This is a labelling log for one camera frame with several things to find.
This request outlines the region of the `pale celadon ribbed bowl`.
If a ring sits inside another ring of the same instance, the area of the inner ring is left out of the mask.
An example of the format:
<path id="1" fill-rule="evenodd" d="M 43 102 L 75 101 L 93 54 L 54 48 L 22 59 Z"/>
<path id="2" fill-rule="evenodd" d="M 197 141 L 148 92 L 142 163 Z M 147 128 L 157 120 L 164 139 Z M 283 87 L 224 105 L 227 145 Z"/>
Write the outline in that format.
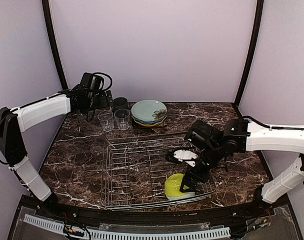
<path id="1" fill-rule="evenodd" d="M 170 201 L 176 201 L 176 200 L 181 200 L 181 199 L 186 199 L 190 197 L 194 197 L 195 192 L 185 192 L 183 195 L 180 196 L 168 196 L 166 195 L 167 199 Z"/>

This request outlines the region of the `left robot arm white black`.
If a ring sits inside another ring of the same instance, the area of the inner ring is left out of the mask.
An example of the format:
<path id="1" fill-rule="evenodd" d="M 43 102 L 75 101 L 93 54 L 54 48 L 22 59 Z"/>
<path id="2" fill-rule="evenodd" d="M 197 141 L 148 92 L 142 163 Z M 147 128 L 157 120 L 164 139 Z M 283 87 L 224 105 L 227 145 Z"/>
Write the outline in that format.
<path id="1" fill-rule="evenodd" d="M 56 202 L 57 196 L 29 160 L 22 134 L 38 124 L 70 112 L 88 115 L 89 112 L 111 107 L 112 85 L 104 86 L 105 79 L 113 81 L 106 73 L 86 72 L 73 89 L 65 89 L 16 108 L 0 109 L 0 153 L 5 158 L 1 164 L 8 165 L 21 184 L 39 201 Z"/>

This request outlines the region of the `grey mug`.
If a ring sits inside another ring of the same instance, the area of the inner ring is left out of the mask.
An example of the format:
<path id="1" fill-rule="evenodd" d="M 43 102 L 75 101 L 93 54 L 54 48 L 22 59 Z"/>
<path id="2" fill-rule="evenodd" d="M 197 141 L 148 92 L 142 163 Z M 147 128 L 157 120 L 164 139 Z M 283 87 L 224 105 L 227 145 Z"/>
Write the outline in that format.
<path id="1" fill-rule="evenodd" d="M 128 100 L 125 97 L 117 97 L 113 99 L 113 112 L 121 109 L 128 109 Z"/>

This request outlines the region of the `yellow dotted plate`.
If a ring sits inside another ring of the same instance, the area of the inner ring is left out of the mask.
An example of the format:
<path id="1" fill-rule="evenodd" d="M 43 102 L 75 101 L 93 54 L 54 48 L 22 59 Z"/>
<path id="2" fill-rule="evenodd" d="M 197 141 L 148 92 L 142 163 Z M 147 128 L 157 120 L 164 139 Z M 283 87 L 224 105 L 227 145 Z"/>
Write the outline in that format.
<path id="1" fill-rule="evenodd" d="M 161 124 L 163 124 L 163 122 L 157 122 L 155 124 L 143 124 L 143 123 L 140 123 L 140 122 L 136 122 L 134 121 L 135 124 L 141 126 L 141 127 L 145 127 L 145 128 L 152 128 L 152 127 L 157 127 Z"/>

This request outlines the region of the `blue dotted plate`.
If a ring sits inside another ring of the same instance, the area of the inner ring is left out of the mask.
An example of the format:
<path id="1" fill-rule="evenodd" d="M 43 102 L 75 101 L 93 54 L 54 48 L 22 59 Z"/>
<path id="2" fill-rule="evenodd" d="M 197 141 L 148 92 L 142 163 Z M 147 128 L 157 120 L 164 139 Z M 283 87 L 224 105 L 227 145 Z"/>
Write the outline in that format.
<path id="1" fill-rule="evenodd" d="M 134 122 L 136 122 L 139 125 L 157 125 L 157 124 L 161 124 L 162 122 L 164 122 L 166 120 L 166 117 L 159 119 L 159 120 L 155 120 L 155 121 L 142 121 L 140 119 L 137 119 L 135 117 L 132 117 L 132 119 L 134 120 Z"/>

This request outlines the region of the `light green flower plate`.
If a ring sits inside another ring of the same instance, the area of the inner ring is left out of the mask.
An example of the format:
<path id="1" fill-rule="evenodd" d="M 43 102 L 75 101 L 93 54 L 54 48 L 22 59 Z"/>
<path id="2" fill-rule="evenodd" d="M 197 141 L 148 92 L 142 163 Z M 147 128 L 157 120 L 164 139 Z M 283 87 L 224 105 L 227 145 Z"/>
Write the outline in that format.
<path id="1" fill-rule="evenodd" d="M 154 122 L 163 119 L 167 114 L 167 107 L 164 103 L 145 99 L 136 102 L 131 108 L 132 116 L 143 122 Z"/>

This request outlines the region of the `clear glass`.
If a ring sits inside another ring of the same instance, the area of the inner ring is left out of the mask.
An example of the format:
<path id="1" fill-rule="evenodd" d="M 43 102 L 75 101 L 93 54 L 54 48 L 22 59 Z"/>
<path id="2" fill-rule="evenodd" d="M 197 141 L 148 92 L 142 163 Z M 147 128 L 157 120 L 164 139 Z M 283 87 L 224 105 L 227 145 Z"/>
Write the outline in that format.
<path id="1" fill-rule="evenodd" d="M 114 129 L 114 115 L 112 111 L 102 111 L 98 114 L 98 120 L 103 131 L 110 132 Z"/>
<path id="2" fill-rule="evenodd" d="M 114 118 L 117 128 L 125 131 L 130 127 L 130 111 L 127 109 L 118 109 L 114 112 Z"/>

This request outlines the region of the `lime green bowl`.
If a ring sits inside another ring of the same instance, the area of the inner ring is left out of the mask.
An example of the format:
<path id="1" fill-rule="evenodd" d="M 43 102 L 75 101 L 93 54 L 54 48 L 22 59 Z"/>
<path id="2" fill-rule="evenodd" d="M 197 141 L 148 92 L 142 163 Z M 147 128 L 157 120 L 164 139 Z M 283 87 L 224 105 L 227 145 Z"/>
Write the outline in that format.
<path id="1" fill-rule="evenodd" d="M 178 198 L 185 195 L 184 192 L 180 191 L 181 183 L 184 174 L 176 173 L 171 175 L 164 184 L 164 193 L 168 199 Z"/>

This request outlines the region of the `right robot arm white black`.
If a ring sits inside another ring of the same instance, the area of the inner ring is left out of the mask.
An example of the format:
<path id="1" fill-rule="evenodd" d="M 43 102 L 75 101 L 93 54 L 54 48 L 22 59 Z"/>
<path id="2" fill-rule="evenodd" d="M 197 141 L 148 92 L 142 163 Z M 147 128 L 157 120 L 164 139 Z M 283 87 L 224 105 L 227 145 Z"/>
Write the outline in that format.
<path id="1" fill-rule="evenodd" d="M 223 130 L 197 120 L 184 138 L 200 150 L 191 157 L 180 191 L 196 191 L 209 171 L 234 153 L 281 151 L 298 153 L 294 162 L 272 181 L 255 190 L 254 203 L 272 204 L 282 195 L 304 183 L 304 125 L 267 125 L 250 116 L 229 120 Z"/>

